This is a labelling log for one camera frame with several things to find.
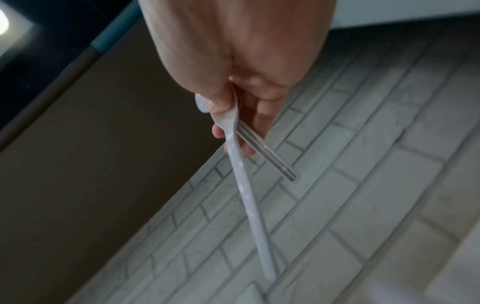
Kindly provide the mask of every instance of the skin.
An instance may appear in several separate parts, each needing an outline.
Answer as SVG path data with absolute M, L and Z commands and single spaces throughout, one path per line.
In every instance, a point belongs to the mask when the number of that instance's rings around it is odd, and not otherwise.
M 139 0 L 160 59 L 175 81 L 232 104 L 265 137 L 290 89 L 308 72 L 330 29 L 335 0 Z M 212 133 L 225 137 L 214 125 Z M 254 150 L 245 146 L 247 155 Z

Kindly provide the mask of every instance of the bright light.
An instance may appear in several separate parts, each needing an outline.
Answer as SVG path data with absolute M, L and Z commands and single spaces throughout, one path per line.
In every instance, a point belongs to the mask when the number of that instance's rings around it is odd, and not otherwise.
M 0 10 L 0 35 L 9 29 L 9 20 L 5 14 Z

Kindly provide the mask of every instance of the clear plastic spoon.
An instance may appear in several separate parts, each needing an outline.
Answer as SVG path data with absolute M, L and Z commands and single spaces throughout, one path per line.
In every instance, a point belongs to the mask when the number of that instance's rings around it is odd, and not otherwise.
M 195 102 L 197 108 L 203 112 L 209 112 L 209 101 L 208 99 L 202 97 L 201 95 L 195 95 Z M 291 182 L 297 182 L 299 179 L 299 174 L 290 166 L 286 161 L 284 161 L 280 155 L 272 149 L 263 138 L 249 125 L 244 123 L 241 120 L 238 120 L 237 133 L 240 137 L 245 140 L 258 154 L 263 156 L 266 161 L 272 164 L 281 174 L 285 176 Z
M 195 101 L 197 105 L 204 105 L 205 102 L 208 103 L 208 100 L 199 94 L 195 94 Z M 250 222 L 263 272 L 271 282 L 274 282 L 279 276 L 279 268 L 270 244 L 264 219 L 260 213 L 257 200 L 255 199 L 252 185 L 250 184 L 249 175 L 245 169 L 243 154 L 237 137 L 237 125 L 239 121 L 237 96 L 235 95 L 234 105 L 230 110 L 223 114 L 212 114 L 211 117 L 213 121 L 225 131 L 226 148 L 230 156 L 230 162 L 233 173 L 235 174 L 236 183 L 238 184 L 240 196 L 245 206 L 246 215 Z

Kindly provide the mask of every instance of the spoon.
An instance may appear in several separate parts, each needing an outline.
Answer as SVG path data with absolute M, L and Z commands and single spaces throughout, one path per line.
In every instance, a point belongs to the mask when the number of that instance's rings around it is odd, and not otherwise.
M 235 91 L 233 106 L 230 110 L 222 114 L 211 114 L 213 121 L 225 131 L 226 148 L 230 156 L 231 166 L 235 175 L 238 190 L 240 191 L 243 205 L 245 206 L 246 215 L 250 222 L 253 238 L 258 249 L 258 256 L 263 268 L 265 276 L 274 282 L 279 277 L 279 268 L 275 260 L 272 245 L 268 237 L 265 221 L 260 213 L 260 208 L 250 184 L 250 178 L 245 169 L 243 154 L 241 153 L 240 144 L 237 137 L 237 125 L 239 121 L 238 101 Z M 199 95 L 195 94 L 197 105 L 204 105 L 209 101 Z
M 209 100 L 203 96 L 196 94 L 195 102 L 197 108 L 203 112 L 209 112 Z M 263 156 L 266 161 L 272 164 L 281 174 L 290 182 L 297 182 L 299 174 L 286 161 L 284 161 L 277 152 L 272 149 L 263 138 L 255 132 L 245 122 L 238 120 L 237 133 L 245 140 L 258 154 Z

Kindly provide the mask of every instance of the teal edge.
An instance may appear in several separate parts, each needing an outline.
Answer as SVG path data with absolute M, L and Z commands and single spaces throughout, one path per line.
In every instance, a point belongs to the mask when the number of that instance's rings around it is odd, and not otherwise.
M 90 44 L 97 52 L 104 54 L 142 15 L 137 0 L 130 3 L 105 30 Z

